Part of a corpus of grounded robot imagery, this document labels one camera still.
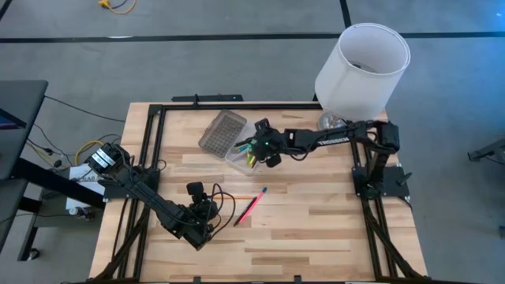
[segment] white lampshade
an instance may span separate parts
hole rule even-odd
[[[410,63],[407,42],[381,24],[348,27],[316,78],[323,109],[339,118],[379,115]]]

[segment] pink marker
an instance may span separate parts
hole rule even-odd
[[[239,224],[240,222],[242,222],[245,219],[245,217],[247,217],[247,215],[249,215],[249,213],[253,210],[253,208],[256,206],[256,204],[258,203],[258,201],[260,201],[260,198],[263,196],[263,194],[266,193],[266,191],[267,191],[267,188],[265,187],[261,191],[260,195],[254,199],[254,201],[252,202],[252,204],[250,206],[248,206],[248,209],[244,213],[242,213],[242,216],[238,219],[238,221],[234,224],[234,226],[236,226],[237,224]]]

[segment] lamp base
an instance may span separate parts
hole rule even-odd
[[[329,113],[324,113],[321,115],[319,121],[317,122],[318,130],[333,129],[346,125],[347,123],[345,120]]]

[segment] black line on floor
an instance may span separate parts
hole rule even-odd
[[[402,32],[405,39],[470,39],[500,38],[505,32]]]
[[[216,40],[265,40],[265,39],[337,39],[339,33],[278,33],[278,34],[230,34],[230,35],[143,35],[129,37],[61,37],[61,38],[4,38],[0,43],[130,43]]]
[[[505,32],[403,32],[406,39],[502,38]],[[130,37],[4,38],[0,43],[131,43],[220,40],[337,39],[339,33],[277,33],[231,35],[146,35]]]
[[[3,3],[3,6],[2,6],[2,8],[0,9],[0,21],[2,20],[3,15],[5,15],[5,14],[6,14],[7,9],[9,8],[10,3],[11,3],[12,1],[13,1],[13,0],[6,0],[6,2],[5,2],[5,3]]]
[[[340,9],[342,9],[342,16],[344,18],[344,25],[346,28],[350,27],[351,21],[350,21],[350,13],[349,13],[349,6],[347,5],[347,0],[340,0]]]

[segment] white label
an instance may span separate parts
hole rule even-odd
[[[105,162],[109,163],[109,165],[113,166],[116,162],[109,157],[109,155],[105,154],[102,149],[98,149],[96,152]]]
[[[319,141],[317,142],[319,145],[333,145],[333,144],[341,144],[341,143],[344,143],[344,142],[347,142],[349,141],[349,138],[338,138],[338,139],[330,139],[330,140],[326,140],[326,141]]]
[[[92,158],[98,163],[100,164],[100,166],[102,166],[102,168],[107,168],[109,166],[109,164],[107,164],[104,160],[102,160],[102,158],[100,158],[100,156],[98,156],[96,153],[92,155]]]

